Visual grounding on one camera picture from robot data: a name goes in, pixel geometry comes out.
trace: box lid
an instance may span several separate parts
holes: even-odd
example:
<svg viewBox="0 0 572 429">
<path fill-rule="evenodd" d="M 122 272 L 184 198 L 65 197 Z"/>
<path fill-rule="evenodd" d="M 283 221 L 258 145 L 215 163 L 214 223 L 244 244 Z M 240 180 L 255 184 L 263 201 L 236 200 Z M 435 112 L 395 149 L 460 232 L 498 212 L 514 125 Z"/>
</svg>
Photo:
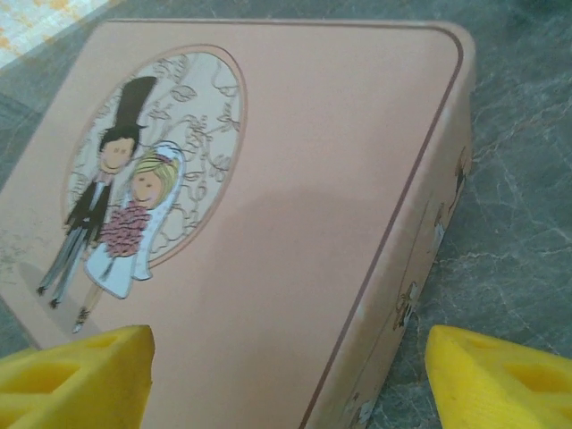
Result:
<svg viewBox="0 0 572 429">
<path fill-rule="evenodd" d="M 0 195 L 3 298 L 42 347 L 150 324 L 144 427 L 305 427 L 473 57 L 448 24 L 104 24 Z M 114 170 L 132 148 L 117 130 L 135 123 L 140 145 Z M 107 210 L 74 212 L 91 182 Z M 151 203 L 122 225 L 136 199 Z M 50 308 L 56 283 L 38 285 L 89 234 L 99 242 Z M 97 306 L 73 335 L 84 302 Z"/>
</svg>

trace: gray trousers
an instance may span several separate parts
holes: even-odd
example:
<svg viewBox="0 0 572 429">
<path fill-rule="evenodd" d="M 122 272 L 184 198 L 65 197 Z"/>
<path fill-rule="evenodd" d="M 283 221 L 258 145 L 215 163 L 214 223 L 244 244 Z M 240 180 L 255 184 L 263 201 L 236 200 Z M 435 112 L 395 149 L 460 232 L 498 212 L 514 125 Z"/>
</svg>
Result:
<svg viewBox="0 0 572 429">
<path fill-rule="evenodd" d="M 88 246 L 88 241 L 86 240 L 87 234 L 88 230 L 81 227 L 70 231 L 54 263 L 50 266 L 50 269 L 39 285 L 41 289 L 47 290 L 59 275 L 60 281 L 57 283 L 54 291 L 54 299 L 57 303 L 62 302 L 63 295 L 65 295 L 65 292 L 70 287 L 70 283 L 78 270 L 81 256 Z"/>
</svg>

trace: cartoon bride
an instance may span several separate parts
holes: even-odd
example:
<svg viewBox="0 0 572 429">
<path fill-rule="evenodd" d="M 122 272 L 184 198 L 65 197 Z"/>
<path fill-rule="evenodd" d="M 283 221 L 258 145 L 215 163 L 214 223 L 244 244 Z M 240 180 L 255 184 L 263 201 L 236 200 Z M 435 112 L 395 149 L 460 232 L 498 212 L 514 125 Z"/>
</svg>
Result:
<svg viewBox="0 0 572 429">
<path fill-rule="evenodd" d="M 151 278 L 153 240 L 179 195 L 184 166 L 181 149 L 171 141 L 152 146 L 137 162 L 121 208 L 104 225 L 99 243 L 85 263 L 93 285 L 73 333 L 80 331 L 104 291 L 125 299 L 133 279 Z"/>
</svg>

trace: blonde hair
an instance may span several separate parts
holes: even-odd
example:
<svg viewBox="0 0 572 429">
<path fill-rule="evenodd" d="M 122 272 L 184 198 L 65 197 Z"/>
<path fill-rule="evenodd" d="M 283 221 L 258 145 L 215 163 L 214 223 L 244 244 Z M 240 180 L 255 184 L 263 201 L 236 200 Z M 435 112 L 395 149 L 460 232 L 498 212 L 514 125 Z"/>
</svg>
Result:
<svg viewBox="0 0 572 429">
<path fill-rule="evenodd" d="M 171 193 L 172 187 L 177 181 L 179 160 L 173 158 L 166 162 L 167 159 L 166 156 L 157 154 L 154 149 L 149 149 L 139 160 L 135 167 L 135 172 L 133 173 L 133 175 L 136 175 L 142 172 L 152 172 L 161 181 L 161 193 L 153 205 L 153 208 L 157 207 L 167 198 L 167 195 Z"/>
</svg>

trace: floral pattern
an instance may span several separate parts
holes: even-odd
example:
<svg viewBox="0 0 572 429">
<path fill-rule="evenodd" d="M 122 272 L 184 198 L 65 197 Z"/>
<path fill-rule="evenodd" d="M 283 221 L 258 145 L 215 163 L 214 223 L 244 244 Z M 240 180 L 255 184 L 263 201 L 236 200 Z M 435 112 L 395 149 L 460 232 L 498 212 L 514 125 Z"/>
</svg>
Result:
<svg viewBox="0 0 572 429">
<path fill-rule="evenodd" d="M 165 55 L 134 72 L 114 90 L 98 108 L 73 155 L 65 189 L 65 213 L 97 171 L 98 144 L 113 125 L 122 86 L 136 77 L 155 76 L 156 86 L 139 116 L 139 124 L 146 127 L 141 131 L 139 149 L 130 165 L 114 178 L 108 216 L 129 191 L 138 159 L 157 142 L 170 140 L 181 147 L 186 174 L 179 196 L 153 242 L 151 259 L 188 242 L 185 239 L 198 231 L 223 193 L 239 153 L 244 126 L 244 88 L 238 65 L 212 52 L 216 50 L 211 46 L 208 52 L 200 46 L 189 46 L 186 53 L 180 50 L 176 55 Z M 118 254 L 133 250 L 132 243 L 125 240 L 121 246 L 114 246 Z"/>
</svg>

